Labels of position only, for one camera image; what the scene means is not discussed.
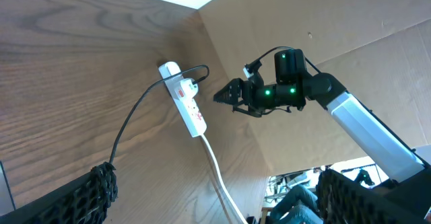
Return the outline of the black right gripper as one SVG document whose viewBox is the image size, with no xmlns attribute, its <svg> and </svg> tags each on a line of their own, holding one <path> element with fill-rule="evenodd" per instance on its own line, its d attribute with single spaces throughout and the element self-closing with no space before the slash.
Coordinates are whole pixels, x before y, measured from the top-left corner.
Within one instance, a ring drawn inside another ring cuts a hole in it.
<svg viewBox="0 0 431 224">
<path fill-rule="evenodd" d="M 235 111 L 260 118 L 275 110 L 290 113 L 306 105 L 303 80 L 308 77 L 306 57 L 300 49 L 274 48 L 275 83 L 266 85 L 260 73 L 243 81 L 232 79 L 214 96 L 217 103 L 234 106 Z"/>
</svg>

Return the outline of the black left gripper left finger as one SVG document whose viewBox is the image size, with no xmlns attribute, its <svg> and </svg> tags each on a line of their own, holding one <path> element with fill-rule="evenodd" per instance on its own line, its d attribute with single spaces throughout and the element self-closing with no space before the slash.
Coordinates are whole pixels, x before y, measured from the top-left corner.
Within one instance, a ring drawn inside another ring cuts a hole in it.
<svg viewBox="0 0 431 224">
<path fill-rule="evenodd" d="M 104 162 L 87 174 L 6 215 L 1 224 L 101 224 L 117 199 L 115 168 Z"/>
</svg>

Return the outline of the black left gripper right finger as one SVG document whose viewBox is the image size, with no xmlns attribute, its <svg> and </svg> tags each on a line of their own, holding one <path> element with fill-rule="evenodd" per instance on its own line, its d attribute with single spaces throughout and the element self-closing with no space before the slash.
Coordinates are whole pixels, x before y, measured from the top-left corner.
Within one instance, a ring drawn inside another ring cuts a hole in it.
<svg viewBox="0 0 431 224">
<path fill-rule="evenodd" d="M 426 223 L 430 169 L 400 183 L 385 180 L 371 189 L 327 170 L 319 177 L 317 196 L 324 223 Z"/>
</svg>

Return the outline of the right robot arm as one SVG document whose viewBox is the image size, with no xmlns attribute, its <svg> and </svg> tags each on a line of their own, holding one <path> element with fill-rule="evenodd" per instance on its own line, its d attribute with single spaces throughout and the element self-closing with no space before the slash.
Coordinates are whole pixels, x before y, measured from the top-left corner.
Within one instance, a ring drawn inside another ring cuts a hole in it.
<svg viewBox="0 0 431 224">
<path fill-rule="evenodd" d="M 259 69 L 261 59 L 246 64 L 245 80 L 235 78 L 213 96 L 217 103 L 255 118 L 275 110 L 301 111 L 306 101 L 316 101 L 336 123 L 397 183 L 430 168 L 383 121 L 332 74 L 307 70 L 310 60 L 300 49 L 277 46 L 274 54 L 275 83 L 266 85 Z"/>
</svg>

